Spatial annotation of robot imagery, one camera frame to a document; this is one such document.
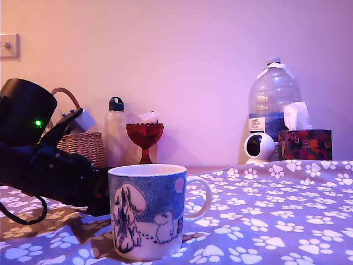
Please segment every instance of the wicker basket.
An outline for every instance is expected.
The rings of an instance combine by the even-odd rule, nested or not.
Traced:
[[[58,87],[53,89],[51,94],[55,95],[57,92],[67,94],[71,98],[76,109],[80,108],[74,95],[69,90]],[[50,120],[45,132],[47,133],[52,128],[53,122]],[[91,160],[95,167],[104,166],[104,147],[101,132],[85,132],[81,134],[64,135],[57,145],[57,148],[68,153],[78,153],[85,156],[87,159]]]

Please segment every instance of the black bottle cap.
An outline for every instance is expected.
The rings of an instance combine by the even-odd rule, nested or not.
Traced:
[[[122,102],[121,98],[112,97],[109,100],[109,110],[123,112],[124,103]]]

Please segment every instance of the cartoon illustration on mug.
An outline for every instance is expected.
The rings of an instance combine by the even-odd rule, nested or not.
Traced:
[[[173,215],[170,211],[165,214],[159,214],[154,218],[154,222],[159,225],[156,238],[160,244],[169,242],[173,239],[174,225]]]
[[[135,214],[142,214],[146,209],[146,200],[132,184],[124,183],[115,193],[113,210],[113,233],[115,247],[121,253],[128,253],[141,245],[141,238],[135,224]]]

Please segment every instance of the light switch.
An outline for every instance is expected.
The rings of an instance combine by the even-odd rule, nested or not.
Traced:
[[[18,34],[0,34],[0,57],[18,57]]]

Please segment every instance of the mug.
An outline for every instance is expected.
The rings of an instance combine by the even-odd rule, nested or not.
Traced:
[[[133,261],[151,261],[176,253],[183,239],[183,221],[196,221],[211,205],[209,184],[187,177],[186,168],[148,164],[108,171],[114,249]],[[201,182],[206,200],[200,211],[184,215],[185,190]]]

